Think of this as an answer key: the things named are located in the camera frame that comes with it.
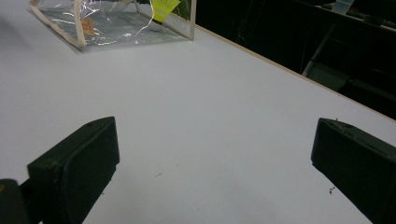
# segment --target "white tabletop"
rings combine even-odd
[[[370,223],[311,164],[319,118],[396,146],[396,123],[196,29],[78,52],[22,0],[0,6],[0,178],[115,116],[121,162],[84,223]]]

